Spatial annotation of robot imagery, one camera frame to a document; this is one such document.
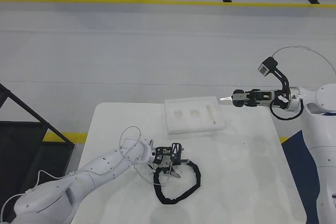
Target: floor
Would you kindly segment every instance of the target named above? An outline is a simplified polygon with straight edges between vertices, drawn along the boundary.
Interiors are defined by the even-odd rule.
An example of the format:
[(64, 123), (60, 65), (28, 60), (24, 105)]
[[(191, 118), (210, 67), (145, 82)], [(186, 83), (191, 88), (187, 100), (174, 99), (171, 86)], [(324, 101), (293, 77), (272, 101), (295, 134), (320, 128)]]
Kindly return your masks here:
[[(279, 89), (257, 69), (279, 48), (297, 45), (336, 69), (336, 9), (0, 3), (0, 81), (61, 132), (87, 133), (101, 102)], [(312, 52), (286, 49), (276, 60), (292, 86), (336, 83)], [(32, 117), (7, 102), (0, 120)], [(298, 120), (273, 120), (280, 137), (301, 129)]]

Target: robotic arm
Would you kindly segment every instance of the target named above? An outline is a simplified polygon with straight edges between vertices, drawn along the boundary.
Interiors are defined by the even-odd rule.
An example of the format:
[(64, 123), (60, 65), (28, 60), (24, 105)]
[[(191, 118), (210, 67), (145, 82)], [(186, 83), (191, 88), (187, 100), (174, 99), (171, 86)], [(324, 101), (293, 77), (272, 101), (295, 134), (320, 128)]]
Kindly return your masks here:
[(171, 166), (189, 162), (180, 159), (182, 149), (179, 143), (154, 148), (153, 140), (127, 138), (121, 148), (103, 154), (69, 176), (27, 190), (14, 206), (16, 218), (12, 223), (71, 223), (87, 195), (136, 164), (159, 164), (165, 173), (179, 178)]
[[(231, 97), (237, 107), (268, 106), (279, 120), (292, 120), (300, 116), (302, 134), (317, 167), (320, 194), (316, 201), (321, 224), (336, 224), (336, 116), (322, 113), (336, 112), (336, 84), (326, 84), (313, 91), (302, 87), (289, 87), (286, 76), (276, 66), (274, 58), (266, 59), (258, 71), (266, 76), (274, 74), (282, 83), (281, 90), (235, 90)], [(277, 116), (272, 108), (294, 111), (291, 118)]]

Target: tabletop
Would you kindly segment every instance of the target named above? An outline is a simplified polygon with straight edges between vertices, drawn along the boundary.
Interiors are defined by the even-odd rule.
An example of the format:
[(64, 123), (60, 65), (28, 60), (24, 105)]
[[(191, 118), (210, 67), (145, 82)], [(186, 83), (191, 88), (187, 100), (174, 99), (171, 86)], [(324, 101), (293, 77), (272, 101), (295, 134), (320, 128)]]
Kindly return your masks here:
[[(306, 215), (269, 111), (221, 105), (222, 131), (167, 135), (164, 104), (102, 103), (95, 109), (80, 167), (119, 147), (122, 131), (138, 126), (155, 147), (179, 142), (181, 158), (202, 174), (201, 187), (176, 205), (163, 205), (154, 188), (131, 168), (81, 203), (79, 223), (305, 223)], [(138, 136), (130, 129), (124, 136)], [(140, 173), (153, 180), (147, 165)], [(195, 184), (189, 166), (176, 168), (162, 188), (176, 198)], [(167, 177), (161, 175), (161, 182)]]

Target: white foam tray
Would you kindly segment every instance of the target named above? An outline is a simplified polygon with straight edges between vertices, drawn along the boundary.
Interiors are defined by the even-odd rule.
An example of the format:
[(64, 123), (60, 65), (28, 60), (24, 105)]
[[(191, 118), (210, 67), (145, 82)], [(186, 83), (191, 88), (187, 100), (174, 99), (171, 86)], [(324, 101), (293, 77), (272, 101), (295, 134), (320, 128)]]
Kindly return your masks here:
[(215, 96), (165, 101), (168, 134), (223, 130), (220, 106)]

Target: yellow tape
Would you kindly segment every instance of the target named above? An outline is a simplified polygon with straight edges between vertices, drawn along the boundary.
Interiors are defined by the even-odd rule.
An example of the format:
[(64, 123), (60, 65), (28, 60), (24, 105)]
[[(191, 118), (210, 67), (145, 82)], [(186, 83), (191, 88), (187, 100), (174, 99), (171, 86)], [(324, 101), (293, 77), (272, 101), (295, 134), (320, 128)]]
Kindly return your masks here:
[(281, 137), (280, 138), (280, 143), (283, 143), (284, 141), (288, 140), (289, 138), (288, 137)]
[(336, 8), (336, 4), (309, 3), (249, 3), (249, 2), (194, 2), (159, 0), (0, 0), (0, 2), (46, 2), (46, 3), (115, 3), (115, 4), (185, 4), (199, 6), (243, 6), (243, 7), (300, 7), (300, 8)]
[[(87, 133), (63, 132), (62, 134), (75, 144), (85, 143), (87, 139)], [(63, 142), (63, 140), (53, 132), (47, 132), (43, 141), (44, 142)]]

